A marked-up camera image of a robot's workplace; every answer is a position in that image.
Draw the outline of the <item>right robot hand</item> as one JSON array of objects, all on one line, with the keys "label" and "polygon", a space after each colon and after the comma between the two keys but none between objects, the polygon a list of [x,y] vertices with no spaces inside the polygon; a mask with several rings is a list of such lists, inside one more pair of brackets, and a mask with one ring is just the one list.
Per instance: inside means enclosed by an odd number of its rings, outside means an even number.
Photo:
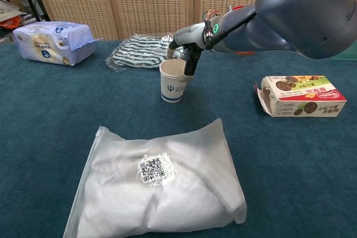
[{"label": "right robot hand", "polygon": [[180,82],[190,81],[195,74],[201,52],[205,50],[203,32],[205,24],[203,22],[187,26],[177,30],[167,49],[167,59],[173,57],[174,51],[183,47],[185,49],[185,68],[184,74],[179,76]]}]

